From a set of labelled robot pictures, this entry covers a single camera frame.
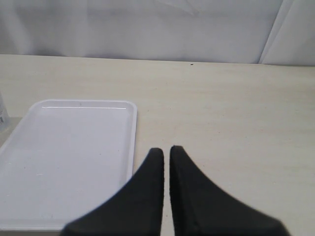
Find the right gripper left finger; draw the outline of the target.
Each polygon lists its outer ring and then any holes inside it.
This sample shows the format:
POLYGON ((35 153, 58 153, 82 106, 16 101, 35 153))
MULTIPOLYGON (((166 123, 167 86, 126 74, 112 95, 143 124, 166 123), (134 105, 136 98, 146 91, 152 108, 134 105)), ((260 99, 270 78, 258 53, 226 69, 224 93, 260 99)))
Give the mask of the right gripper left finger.
POLYGON ((158 236, 164 199, 164 155, 149 150, 132 178, 108 201, 68 223, 63 236, 158 236))

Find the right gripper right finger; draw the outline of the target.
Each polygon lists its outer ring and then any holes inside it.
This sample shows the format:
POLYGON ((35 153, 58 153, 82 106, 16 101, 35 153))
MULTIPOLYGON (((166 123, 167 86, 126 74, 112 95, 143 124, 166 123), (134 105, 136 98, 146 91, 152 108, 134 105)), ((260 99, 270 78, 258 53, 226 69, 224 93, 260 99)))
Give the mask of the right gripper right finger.
POLYGON ((283 223, 224 192, 182 146, 170 150, 169 187, 177 236, 288 236, 283 223))

